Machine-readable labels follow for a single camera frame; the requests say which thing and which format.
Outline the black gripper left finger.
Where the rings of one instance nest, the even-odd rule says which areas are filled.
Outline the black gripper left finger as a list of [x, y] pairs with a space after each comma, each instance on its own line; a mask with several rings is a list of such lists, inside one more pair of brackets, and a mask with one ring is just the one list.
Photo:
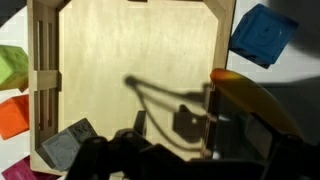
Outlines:
[[128, 180], [260, 180], [264, 167], [239, 160], [185, 161], [161, 144], [146, 140], [146, 112], [140, 110], [131, 128], [83, 142], [66, 180], [111, 180], [122, 172]]

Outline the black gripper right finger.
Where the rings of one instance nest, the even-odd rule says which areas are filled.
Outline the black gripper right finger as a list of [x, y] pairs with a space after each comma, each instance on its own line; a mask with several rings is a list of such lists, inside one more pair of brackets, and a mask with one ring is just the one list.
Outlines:
[[307, 143], [291, 133], [282, 133], [256, 113], [250, 116], [272, 135], [268, 163], [261, 180], [301, 180], [301, 176], [320, 180], [320, 145]]

